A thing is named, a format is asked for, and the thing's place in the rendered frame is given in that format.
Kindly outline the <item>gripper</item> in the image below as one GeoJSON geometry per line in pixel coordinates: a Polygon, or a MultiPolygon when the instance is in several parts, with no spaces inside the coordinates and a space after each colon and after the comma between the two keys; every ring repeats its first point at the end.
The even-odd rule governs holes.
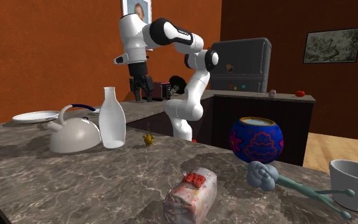
{"type": "Polygon", "coordinates": [[[142,96],[147,99],[148,102],[153,100],[153,90],[154,84],[151,76],[147,76],[148,69],[147,64],[145,62],[137,62],[128,64],[128,70],[130,76],[133,78],[129,79],[130,82],[130,90],[133,92],[136,101],[140,101],[141,97],[141,88],[142,88],[142,96]],[[142,79],[141,83],[135,81],[134,79],[142,79]]]}

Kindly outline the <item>dark grey refrigerator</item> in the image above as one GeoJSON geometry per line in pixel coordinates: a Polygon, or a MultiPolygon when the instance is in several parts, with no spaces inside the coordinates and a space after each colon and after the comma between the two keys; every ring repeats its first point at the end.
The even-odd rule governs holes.
{"type": "Polygon", "coordinates": [[[210,72],[211,90],[267,92],[272,45],[267,38],[214,43],[219,62],[210,72]]]}

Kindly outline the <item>grey-blue flower toy green stem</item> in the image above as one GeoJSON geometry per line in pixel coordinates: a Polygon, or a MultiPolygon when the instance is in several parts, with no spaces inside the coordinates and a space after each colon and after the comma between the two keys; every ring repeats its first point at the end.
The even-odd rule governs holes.
{"type": "Polygon", "coordinates": [[[340,211],[332,205],[333,199],[328,194],[340,193],[349,197],[354,197],[355,192],[351,189],[346,190],[316,190],[306,185],[299,184],[278,173],[276,168],[269,164],[262,164],[258,161],[252,161],[247,167],[247,182],[254,188],[260,188],[266,192],[271,192],[276,185],[284,186],[296,190],[297,192],[327,204],[329,207],[340,213],[341,217],[350,220],[351,215],[346,211],[340,211]]]}

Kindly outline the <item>dark framed landscape picture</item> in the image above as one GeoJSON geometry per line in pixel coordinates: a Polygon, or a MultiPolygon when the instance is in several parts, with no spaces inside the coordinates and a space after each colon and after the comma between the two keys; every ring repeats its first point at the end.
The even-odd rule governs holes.
{"type": "Polygon", "coordinates": [[[358,27],[308,32],[304,64],[354,63],[358,56],[358,27]]]}

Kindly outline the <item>white bottle vase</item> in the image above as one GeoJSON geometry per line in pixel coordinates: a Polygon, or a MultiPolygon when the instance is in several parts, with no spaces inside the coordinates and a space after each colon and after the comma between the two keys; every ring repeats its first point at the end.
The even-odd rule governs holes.
{"type": "Polygon", "coordinates": [[[99,127],[105,148],[119,148],[125,144],[126,119],[116,99],[114,87],[104,87],[104,102],[99,112],[99,127]]]}

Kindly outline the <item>white framed portrait picture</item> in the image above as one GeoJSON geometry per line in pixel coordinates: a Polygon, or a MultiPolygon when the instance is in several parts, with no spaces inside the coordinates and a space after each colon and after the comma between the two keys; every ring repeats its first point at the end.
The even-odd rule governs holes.
{"type": "Polygon", "coordinates": [[[151,0],[121,0],[122,15],[137,14],[146,24],[152,22],[151,0]]]}

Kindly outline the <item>black round pan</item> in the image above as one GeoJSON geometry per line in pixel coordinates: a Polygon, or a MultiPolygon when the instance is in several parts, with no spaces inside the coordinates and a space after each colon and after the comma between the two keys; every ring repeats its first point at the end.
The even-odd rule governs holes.
{"type": "Polygon", "coordinates": [[[186,82],[185,80],[180,77],[180,76],[172,76],[169,79],[169,83],[170,83],[170,94],[179,94],[182,95],[184,94],[184,89],[186,87],[186,82]]]}

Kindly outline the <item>white wrapped box red bow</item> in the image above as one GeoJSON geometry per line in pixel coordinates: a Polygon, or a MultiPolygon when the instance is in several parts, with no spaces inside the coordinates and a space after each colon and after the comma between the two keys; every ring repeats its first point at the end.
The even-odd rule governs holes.
{"type": "Polygon", "coordinates": [[[169,224],[201,224],[217,195],[217,175],[203,167],[183,172],[169,190],[163,214],[169,224]]]}

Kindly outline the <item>white ribbed bowl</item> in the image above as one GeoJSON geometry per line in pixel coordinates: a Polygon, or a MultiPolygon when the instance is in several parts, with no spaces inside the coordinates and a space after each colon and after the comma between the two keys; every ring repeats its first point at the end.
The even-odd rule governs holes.
{"type": "Polygon", "coordinates": [[[351,160],[332,160],[329,163],[331,188],[333,190],[351,189],[353,197],[334,193],[333,199],[342,207],[358,212],[358,162],[351,160]]]}

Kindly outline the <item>dark red toaster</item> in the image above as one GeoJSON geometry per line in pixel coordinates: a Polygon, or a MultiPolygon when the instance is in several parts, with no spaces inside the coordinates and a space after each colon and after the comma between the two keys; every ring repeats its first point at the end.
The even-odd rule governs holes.
{"type": "Polygon", "coordinates": [[[170,99],[171,97],[171,86],[169,82],[153,82],[154,89],[152,92],[152,98],[156,101],[162,101],[164,99],[170,99]]]}

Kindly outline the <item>dark kitchen counter cabinet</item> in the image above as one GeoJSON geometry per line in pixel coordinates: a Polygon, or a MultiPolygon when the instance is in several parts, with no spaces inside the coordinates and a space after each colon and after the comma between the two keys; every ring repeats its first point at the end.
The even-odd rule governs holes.
{"type": "MultiPolygon", "coordinates": [[[[308,131],[316,100],[311,95],[267,94],[206,90],[202,95],[203,116],[189,122],[197,142],[229,148],[229,134],[235,120],[253,116],[277,123],[284,137],[280,162],[302,166],[308,131]]],[[[164,112],[164,101],[128,101],[121,104],[129,127],[172,136],[170,120],[164,112]]]]}

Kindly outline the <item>blue round patterned vase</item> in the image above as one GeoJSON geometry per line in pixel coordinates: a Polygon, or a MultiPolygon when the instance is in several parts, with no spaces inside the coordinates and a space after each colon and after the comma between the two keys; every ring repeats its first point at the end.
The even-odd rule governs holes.
{"type": "Polygon", "coordinates": [[[272,120],[259,117],[238,119],[230,132],[230,148],[244,162],[269,164],[277,159],[284,147],[280,127],[272,120]]]}

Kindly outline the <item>white plate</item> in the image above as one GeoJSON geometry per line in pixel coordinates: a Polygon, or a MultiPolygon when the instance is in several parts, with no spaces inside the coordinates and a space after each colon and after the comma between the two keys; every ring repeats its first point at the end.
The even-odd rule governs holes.
{"type": "Polygon", "coordinates": [[[59,117],[59,111],[35,111],[16,115],[12,121],[19,124],[43,123],[55,120],[59,117]]]}

